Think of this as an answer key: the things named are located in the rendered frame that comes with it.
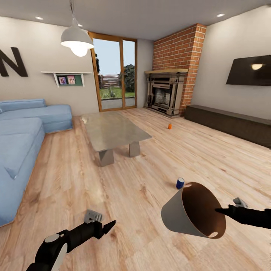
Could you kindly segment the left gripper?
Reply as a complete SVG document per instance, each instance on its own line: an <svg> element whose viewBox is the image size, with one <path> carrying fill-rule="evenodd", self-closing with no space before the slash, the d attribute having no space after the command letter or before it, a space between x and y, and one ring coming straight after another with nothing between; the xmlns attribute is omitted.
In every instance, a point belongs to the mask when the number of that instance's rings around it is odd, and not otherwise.
<svg viewBox="0 0 271 271"><path fill-rule="evenodd" d="M102 236L104 234L107 234L115 224L116 224L116 220L104 225L103 228L102 228L102 223L98 221L90 222L88 224L83 223L77 226L81 235L80 245L83 244L88 239L90 239L91 237L95 237L97 239L102 238Z"/></svg>

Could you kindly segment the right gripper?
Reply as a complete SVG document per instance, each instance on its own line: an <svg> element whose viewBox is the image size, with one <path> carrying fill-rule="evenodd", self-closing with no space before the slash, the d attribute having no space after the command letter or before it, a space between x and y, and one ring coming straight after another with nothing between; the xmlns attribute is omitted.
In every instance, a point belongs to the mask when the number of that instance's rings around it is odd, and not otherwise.
<svg viewBox="0 0 271 271"><path fill-rule="evenodd" d="M216 208L215 211L228 215L241 224L259 227L254 217L254 210L252 209L236 207L232 204L229 204L228 208Z"/></svg>

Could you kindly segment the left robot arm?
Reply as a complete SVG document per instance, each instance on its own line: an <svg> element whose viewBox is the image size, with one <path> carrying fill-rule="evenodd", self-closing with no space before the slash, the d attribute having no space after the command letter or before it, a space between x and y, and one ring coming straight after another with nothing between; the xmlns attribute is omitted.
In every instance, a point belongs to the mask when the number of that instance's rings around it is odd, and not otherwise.
<svg viewBox="0 0 271 271"><path fill-rule="evenodd" d="M75 229L67 229L48 236L39 247L35 263L30 264L26 271L58 271L65 255L80 246L91 237L102 238L116 224L116 220L102 228L100 221L105 220L105 215L87 210L84 223Z"/></svg>

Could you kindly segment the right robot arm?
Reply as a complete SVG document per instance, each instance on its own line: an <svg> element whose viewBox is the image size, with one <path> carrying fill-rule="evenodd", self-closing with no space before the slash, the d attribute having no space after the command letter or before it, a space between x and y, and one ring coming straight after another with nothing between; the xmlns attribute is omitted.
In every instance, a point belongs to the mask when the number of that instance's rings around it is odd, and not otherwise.
<svg viewBox="0 0 271 271"><path fill-rule="evenodd" d="M235 198L233 202L235 206L229 204L228 208L216 208L215 211L228 215L244 225L271 229L271 209L265 209L265 211L248 209L247 203L240 197Z"/></svg>

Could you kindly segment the trash can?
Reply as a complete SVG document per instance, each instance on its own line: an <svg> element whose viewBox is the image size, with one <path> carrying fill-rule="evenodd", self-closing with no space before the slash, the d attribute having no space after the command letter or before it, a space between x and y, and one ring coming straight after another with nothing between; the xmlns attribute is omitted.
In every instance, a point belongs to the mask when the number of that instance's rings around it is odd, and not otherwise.
<svg viewBox="0 0 271 271"><path fill-rule="evenodd" d="M191 184L189 187L184 187ZM161 218L172 232L219 239L226 231L225 214L215 211L222 208L216 196L198 182L188 182L163 207Z"/></svg>

